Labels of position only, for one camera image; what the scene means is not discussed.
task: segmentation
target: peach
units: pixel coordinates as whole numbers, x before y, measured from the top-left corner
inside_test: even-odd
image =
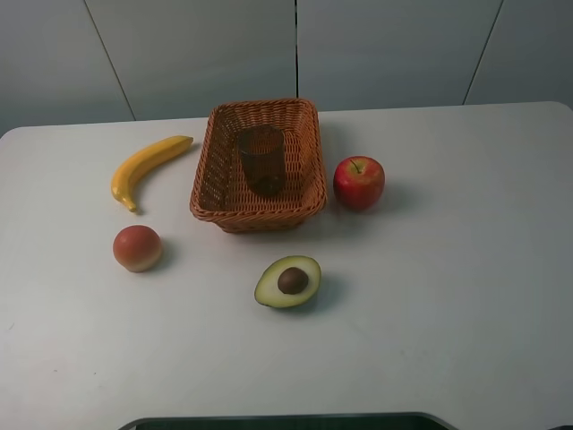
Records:
[[[126,227],[114,240],[114,257],[128,271],[150,269],[161,259],[162,253],[161,239],[146,226]]]

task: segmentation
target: glass cup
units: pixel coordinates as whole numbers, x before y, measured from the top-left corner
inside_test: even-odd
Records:
[[[285,136],[272,125],[257,125],[242,130],[239,154],[247,186],[261,197],[272,197],[285,186]]]

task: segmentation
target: brown wicker basket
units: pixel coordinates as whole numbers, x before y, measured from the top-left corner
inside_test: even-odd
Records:
[[[272,198],[247,188],[238,134],[273,125],[284,134],[286,184]],[[316,108],[304,99],[226,103],[211,112],[191,194],[192,214],[228,233],[294,228],[327,201]]]

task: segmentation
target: wall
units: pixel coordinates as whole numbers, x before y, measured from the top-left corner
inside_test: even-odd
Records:
[[[295,0],[6,2],[0,134],[297,91],[323,110],[573,107],[571,0],[297,1],[298,29]]]
[[[82,1],[3,3],[0,136],[22,125],[130,120],[132,113]]]

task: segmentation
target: banana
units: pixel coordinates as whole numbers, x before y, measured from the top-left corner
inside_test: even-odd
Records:
[[[111,194],[129,211],[136,212],[133,188],[152,169],[191,148],[192,137],[173,136],[136,152],[115,171],[111,180]]]

